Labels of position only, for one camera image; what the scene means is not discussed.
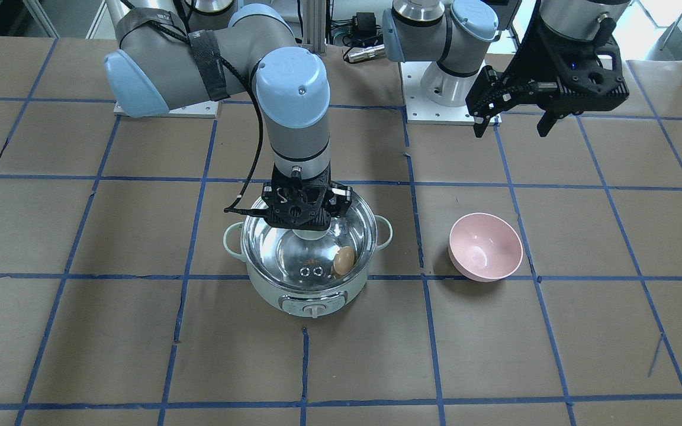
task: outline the egg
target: egg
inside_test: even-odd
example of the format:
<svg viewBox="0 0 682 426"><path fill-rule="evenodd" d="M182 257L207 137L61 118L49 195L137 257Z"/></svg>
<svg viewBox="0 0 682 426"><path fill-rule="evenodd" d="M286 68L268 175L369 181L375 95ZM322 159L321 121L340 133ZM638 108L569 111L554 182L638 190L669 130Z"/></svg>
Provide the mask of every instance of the egg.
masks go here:
<svg viewBox="0 0 682 426"><path fill-rule="evenodd" d="M351 272L356 261L354 248L351 246L343 246L339 249L336 256L333 257L333 272L340 277Z"/></svg>

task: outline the light blue joint cap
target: light blue joint cap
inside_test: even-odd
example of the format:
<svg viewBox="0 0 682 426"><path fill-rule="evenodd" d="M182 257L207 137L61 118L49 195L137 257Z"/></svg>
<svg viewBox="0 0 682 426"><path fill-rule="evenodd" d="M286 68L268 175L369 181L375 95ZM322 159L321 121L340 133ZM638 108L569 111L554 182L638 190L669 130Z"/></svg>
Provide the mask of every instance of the light blue joint cap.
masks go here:
<svg viewBox="0 0 682 426"><path fill-rule="evenodd" d="M239 10L230 17L230 21L228 21L228 27L230 28L236 25L236 22L241 21L241 19L253 15L273 17L282 22L282 24L285 25L289 31L291 31L291 27L289 27L289 24L286 24L286 21L284 21L284 19L281 17L281 14L279 14L270 6L263 5L262 3L251 3L249 5L245 5L243 8L239 8Z"/></svg>
<svg viewBox="0 0 682 426"><path fill-rule="evenodd" d="M330 85L319 57L297 46L263 57L255 75L262 111L281 126L303 129L322 118L330 104Z"/></svg>
<svg viewBox="0 0 682 426"><path fill-rule="evenodd" d="M404 51L401 49L401 41L398 39L398 32L396 31L396 22L391 14L391 9L384 10L384 18L382 19L384 25L384 46L386 49L386 57L391 62L405 62Z"/></svg>
<svg viewBox="0 0 682 426"><path fill-rule="evenodd" d="M167 114L167 103L148 76L122 49L105 56L107 80L117 103L131 117Z"/></svg>
<svg viewBox="0 0 682 426"><path fill-rule="evenodd" d="M482 41L493 41L498 30L498 16L481 0L454 0L452 17L466 32Z"/></svg>

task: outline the pink bowl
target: pink bowl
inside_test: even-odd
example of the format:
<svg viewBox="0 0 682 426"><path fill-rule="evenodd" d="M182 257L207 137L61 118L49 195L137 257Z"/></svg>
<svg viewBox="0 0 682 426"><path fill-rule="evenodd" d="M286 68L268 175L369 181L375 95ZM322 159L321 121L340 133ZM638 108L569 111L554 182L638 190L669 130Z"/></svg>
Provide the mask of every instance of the pink bowl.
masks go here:
<svg viewBox="0 0 682 426"><path fill-rule="evenodd" d="M507 222L488 213L470 213L452 226L449 257L465 277L496 281L520 267L523 245Z"/></svg>

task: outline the pot handle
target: pot handle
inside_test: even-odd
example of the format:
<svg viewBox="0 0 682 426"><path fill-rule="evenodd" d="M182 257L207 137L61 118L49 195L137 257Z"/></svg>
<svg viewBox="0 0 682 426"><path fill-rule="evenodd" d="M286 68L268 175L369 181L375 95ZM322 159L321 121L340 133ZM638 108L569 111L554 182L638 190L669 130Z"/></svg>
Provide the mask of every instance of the pot handle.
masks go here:
<svg viewBox="0 0 682 426"><path fill-rule="evenodd" d="M375 215L375 220L381 222L382 224L386 225L387 228L389 228L389 238L383 243L377 245L377 247L375 248L375 251L381 251L382 249L386 248L391 242L391 239L393 238L393 227L391 226L391 222L389 222L389 220L384 218L383 216Z"/></svg>
<svg viewBox="0 0 682 426"><path fill-rule="evenodd" d="M246 256L241 253L236 253L235 251L231 250L230 247L228 247L228 235L230 235L233 231L237 229L243 228L244 223L239 222L237 224L232 224L231 226L228 227L228 229L225 230L225 234L223 234L223 246L225 247L225 251L228 252L231 256L233 256L236 259L239 259L241 262L246 263Z"/></svg>

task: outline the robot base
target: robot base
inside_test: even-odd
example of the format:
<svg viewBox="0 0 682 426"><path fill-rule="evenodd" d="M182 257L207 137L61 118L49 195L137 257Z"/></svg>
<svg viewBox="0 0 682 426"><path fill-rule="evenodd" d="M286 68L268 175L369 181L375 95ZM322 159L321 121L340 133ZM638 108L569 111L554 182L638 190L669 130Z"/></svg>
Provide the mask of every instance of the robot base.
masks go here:
<svg viewBox="0 0 682 426"><path fill-rule="evenodd" d="M206 101L195 105L189 105L178 109L173 109L167 114L155 115L154 117L180 117L180 118L217 118L220 111L220 103L216 101ZM114 113L118 115L128 114L123 111L120 104L114 105Z"/></svg>
<svg viewBox="0 0 682 426"><path fill-rule="evenodd" d="M401 90L407 105L407 121L412 124L474 125L475 118L470 116L467 106L450 108L428 99L420 87L420 80L428 65L430 62L400 63ZM493 122L501 123L501 116L493 118Z"/></svg>

